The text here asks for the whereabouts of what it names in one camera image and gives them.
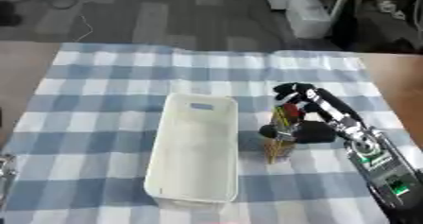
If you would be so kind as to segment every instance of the white box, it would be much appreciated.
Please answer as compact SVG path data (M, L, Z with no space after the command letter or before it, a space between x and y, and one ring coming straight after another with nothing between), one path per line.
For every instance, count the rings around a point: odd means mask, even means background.
M229 97L168 95L144 189L161 206L233 201L238 194L237 102Z
M330 16L319 0L290 0L286 17L299 39L321 39L330 29Z

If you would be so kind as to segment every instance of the floor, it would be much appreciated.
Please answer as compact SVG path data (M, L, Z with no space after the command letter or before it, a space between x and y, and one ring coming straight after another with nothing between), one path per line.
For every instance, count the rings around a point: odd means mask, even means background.
M0 149L59 50L59 43L0 42Z
M151 43L193 50L273 52L337 50L325 40L296 39L283 12L266 0L79 0L67 10L45 1L19 3L24 22L0 27L0 40L84 43ZM66 5L69 0L54 0Z

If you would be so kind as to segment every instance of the gray floor tile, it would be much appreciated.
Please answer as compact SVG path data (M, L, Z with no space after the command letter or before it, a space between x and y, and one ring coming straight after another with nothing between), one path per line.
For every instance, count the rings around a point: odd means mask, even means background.
M166 4L142 3L132 41L134 43L163 43L168 13Z

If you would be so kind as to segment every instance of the black object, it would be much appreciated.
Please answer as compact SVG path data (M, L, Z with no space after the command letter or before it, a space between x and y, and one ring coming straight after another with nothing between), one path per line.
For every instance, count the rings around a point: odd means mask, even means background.
M336 138L336 131L324 122L302 121L292 128L292 133L284 132L293 137L293 142L299 144L330 143ZM273 125L262 126L259 133L267 138L276 139L278 132Z
M355 16L355 0L347 0L338 20L333 24L330 41L343 50L348 50L355 42L358 20Z
M298 125L298 130L293 132L296 143L319 144L330 143L336 138L336 131L324 122L303 121Z
M276 131L273 125L264 125L260 128L259 134L264 137L275 139L278 136L278 132Z
M12 3L0 1L0 26L17 26L22 22L22 17L15 10Z

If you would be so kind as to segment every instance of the table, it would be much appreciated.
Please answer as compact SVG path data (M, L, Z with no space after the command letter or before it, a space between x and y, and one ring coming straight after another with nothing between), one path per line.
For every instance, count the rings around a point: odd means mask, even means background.
M421 152L352 54L66 43L8 143L20 175L6 221L380 223L383 216L340 142L298 146L289 162L265 164L256 131L269 119L271 88L281 78L315 82L341 96L422 166ZM239 102L240 194L222 213L158 209L142 188L170 91Z

